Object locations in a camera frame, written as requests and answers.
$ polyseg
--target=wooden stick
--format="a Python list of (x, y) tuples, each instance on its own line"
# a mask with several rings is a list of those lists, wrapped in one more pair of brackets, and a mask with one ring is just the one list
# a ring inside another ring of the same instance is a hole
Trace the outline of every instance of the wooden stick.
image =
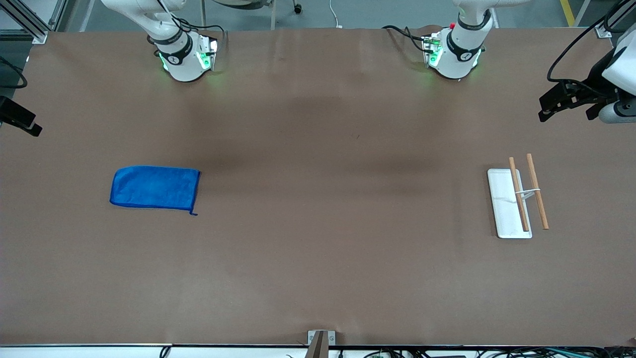
[[(530, 169), (530, 181), (532, 182), (532, 188), (539, 188), (539, 181), (537, 180), (537, 173), (534, 171), (534, 162), (532, 161), (532, 154), (526, 155), (528, 159), (528, 168)], [(537, 206), (539, 207), (539, 216), (541, 217), (541, 225), (544, 230), (548, 230), (548, 217), (546, 216), (546, 209), (543, 207), (543, 198), (541, 197), (541, 190), (534, 192), (534, 196), (537, 198)]]
[(521, 216), (521, 225), (524, 231), (530, 231), (527, 217), (525, 216), (525, 206), (523, 205), (523, 199), (521, 197), (521, 189), (519, 189), (519, 178), (516, 175), (515, 158), (508, 158), (510, 162), (510, 173), (513, 176), (513, 185), (515, 186), (515, 196), (517, 199), (517, 208), (519, 208), (519, 215)]

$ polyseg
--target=brown table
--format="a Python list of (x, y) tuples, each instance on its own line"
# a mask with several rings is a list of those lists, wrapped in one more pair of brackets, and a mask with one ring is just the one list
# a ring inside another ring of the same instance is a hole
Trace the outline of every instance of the brown table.
[[(636, 125), (536, 115), (578, 31), (495, 30), (461, 82), (381, 30), (232, 33), (193, 83), (144, 33), (50, 34), (15, 96), (42, 135), (0, 130), (0, 341), (633, 344)], [(502, 240), (486, 171), (527, 152), (551, 230), (529, 202)], [(109, 204), (135, 164), (201, 170), (199, 216)]]

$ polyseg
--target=white cable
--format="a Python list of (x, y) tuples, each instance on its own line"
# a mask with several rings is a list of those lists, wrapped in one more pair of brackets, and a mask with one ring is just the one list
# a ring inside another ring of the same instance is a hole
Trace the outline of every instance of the white cable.
[(331, 7), (331, 0), (329, 0), (329, 9), (331, 10), (331, 13), (333, 14), (333, 18), (336, 19), (336, 28), (341, 29), (340, 25), (338, 24), (338, 16), (336, 15), (336, 12), (333, 11), (333, 7)]

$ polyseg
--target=blue microfiber towel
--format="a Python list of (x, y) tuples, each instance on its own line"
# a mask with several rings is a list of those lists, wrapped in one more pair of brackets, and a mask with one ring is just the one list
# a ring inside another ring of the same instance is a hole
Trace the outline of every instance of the blue microfiber towel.
[(188, 210), (197, 198), (200, 172), (195, 169), (130, 166), (115, 173), (111, 203), (127, 208)]

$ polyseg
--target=yellow stripe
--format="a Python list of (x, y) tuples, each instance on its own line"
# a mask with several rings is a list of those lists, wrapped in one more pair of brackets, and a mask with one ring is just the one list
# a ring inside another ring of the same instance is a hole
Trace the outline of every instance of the yellow stripe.
[(572, 8), (570, 7), (570, 2), (568, 0), (560, 0), (561, 7), (563, 8), (563, 13), (565, 14), (565, 19), (567, 20), (567, 25), (574, 25), (574, 13), (572, 12)]

